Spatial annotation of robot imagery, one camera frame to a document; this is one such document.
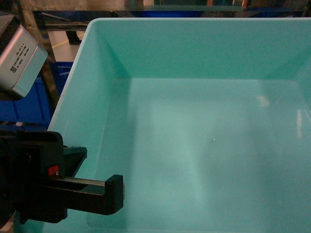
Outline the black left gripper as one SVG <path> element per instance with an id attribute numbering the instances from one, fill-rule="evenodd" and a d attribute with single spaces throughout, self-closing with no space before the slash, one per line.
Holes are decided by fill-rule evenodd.
<path id="1" fill-rule="evenodd" d="M 58 223 L 68 210 L 104 213 L 104 182 L 76 178 L 85 147 L 67 147 L 56 132 L 1 131 L 0 222 L 14 212 Z"/>

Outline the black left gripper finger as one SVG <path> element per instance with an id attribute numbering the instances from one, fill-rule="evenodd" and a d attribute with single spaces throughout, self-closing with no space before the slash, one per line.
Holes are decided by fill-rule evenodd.
<path id="1" fill-rule="evenodd" d="M 112 215 L 123 208 L 125 186 L 122 175 L 113 175 L 105 181 L 104 215 Z"/>

